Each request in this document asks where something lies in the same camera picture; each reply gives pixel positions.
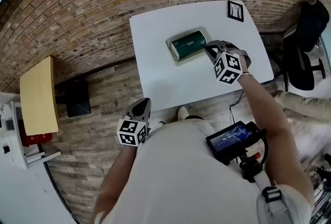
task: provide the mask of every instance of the black buckle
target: black buckle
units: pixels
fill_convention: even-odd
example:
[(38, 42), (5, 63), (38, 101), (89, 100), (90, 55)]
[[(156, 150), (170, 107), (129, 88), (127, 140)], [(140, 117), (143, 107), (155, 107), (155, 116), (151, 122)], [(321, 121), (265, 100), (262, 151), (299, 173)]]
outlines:
[(264, 196), (265, 202), (267, 203), (282, 199), (282, 193), (277, 187), (269, 186), (264, 188), (262, 195)]

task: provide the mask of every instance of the white cube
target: white cube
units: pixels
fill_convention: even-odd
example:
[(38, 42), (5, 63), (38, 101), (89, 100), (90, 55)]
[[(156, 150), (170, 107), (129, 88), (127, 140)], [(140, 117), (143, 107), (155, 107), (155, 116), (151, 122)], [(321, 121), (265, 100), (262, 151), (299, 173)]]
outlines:
[(223, 52), (214, 65), (216, 79), (220, 82), (232, 84), (243, 73), (238, 54)]
[(147, 136), (147, 124), (146, 122), (120, 119), (116, 132), (121, 144), (138, 146)]

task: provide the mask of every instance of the black chair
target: black chair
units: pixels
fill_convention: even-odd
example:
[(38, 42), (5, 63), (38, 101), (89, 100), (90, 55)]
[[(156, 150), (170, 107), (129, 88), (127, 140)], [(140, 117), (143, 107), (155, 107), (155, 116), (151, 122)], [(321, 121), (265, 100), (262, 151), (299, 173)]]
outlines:
[(303, 3), (294, 34), (284, 39), (283, 61), (279, 66), (280, 74), (284, 75), (286, 91), (288, 78), (294, 87), (305, 91), (314, 89), (313, 71), (320, 70), (325, 79), (322, 60), (319, 59), (319, 65), (312, 66), (305, 52), (313, 49), (328, 22), (329, 13), (320, 1), (314, 5)]

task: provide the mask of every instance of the yellow tabletop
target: yellow tabletop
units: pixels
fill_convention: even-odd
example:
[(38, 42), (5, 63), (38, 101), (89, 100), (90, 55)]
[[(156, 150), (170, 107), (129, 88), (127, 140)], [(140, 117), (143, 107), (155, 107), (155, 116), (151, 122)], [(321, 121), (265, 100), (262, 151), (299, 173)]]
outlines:
[(57, 132), (52, 57), (45, 58), (21, 76), (20, 94), (26, 134)]

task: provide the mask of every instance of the black pants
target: black pants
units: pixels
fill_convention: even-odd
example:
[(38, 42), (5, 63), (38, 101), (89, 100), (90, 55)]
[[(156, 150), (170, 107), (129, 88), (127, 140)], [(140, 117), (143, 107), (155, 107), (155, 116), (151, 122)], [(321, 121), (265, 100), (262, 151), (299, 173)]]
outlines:
[(202, 119), (203, 120), (202, 117), (199, 117), (197, 115), (189, 115), (187, 118), (185, 118), (185, 120), (187, 120), (187, 119)]

